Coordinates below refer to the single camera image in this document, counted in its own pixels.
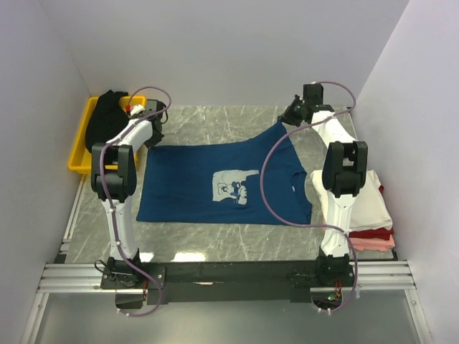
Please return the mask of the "blue printed t-shirt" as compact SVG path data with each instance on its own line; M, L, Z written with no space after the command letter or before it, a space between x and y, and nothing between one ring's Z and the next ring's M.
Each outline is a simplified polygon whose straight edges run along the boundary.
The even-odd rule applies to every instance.
M276 123L254 138L148 150L137 221L309 224L313 206L290 139Z

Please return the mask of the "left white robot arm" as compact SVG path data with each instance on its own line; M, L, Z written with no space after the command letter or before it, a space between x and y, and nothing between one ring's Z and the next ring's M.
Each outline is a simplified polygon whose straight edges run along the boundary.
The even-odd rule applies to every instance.
M143 270L136 265L139 248L132 226L132 198L137 186L135 154L142 146L152 148L162 141L169 107L150 99L145 105L130 107L126 126L92 148L91 188L105 209L110 257L131 261L118 270L119 281L128 288L143 281Z

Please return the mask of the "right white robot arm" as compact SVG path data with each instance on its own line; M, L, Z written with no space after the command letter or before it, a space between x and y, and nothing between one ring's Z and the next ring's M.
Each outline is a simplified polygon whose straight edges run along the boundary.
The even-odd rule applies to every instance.
M336 112L324 101L324 82L303 85L303 93L278 116L280 122L295 127L310 125L327 148L321 172L326 191L326 231L320 254L333 259L348 257L351 211L366 182L368 146L357 140L339 122Z

